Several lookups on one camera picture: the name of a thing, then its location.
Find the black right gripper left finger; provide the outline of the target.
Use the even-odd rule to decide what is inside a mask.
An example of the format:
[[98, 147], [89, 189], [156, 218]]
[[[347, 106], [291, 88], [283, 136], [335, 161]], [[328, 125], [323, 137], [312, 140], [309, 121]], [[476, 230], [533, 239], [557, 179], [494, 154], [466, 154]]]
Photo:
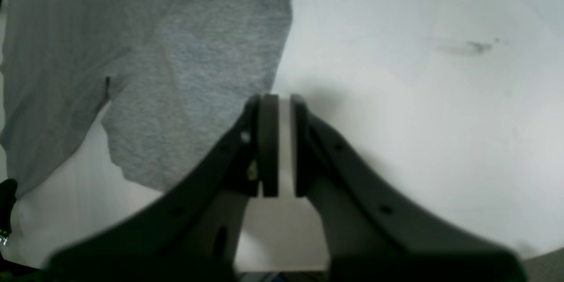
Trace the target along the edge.
[[55, 254], [46, 282], [234, 282], [250, 198], [278, 197], [276, 95], [256, 95], [199, 165], [125, 222]]

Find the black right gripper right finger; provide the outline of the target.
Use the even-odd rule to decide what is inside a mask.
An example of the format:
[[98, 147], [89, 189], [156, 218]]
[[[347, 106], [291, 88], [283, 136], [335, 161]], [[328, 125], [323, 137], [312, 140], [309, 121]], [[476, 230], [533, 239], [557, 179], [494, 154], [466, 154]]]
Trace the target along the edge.
[[329, 282], [527, 281], [514, 252], [400, 193], [299, 95], [290, 115], [295, 193], [322, 220]]

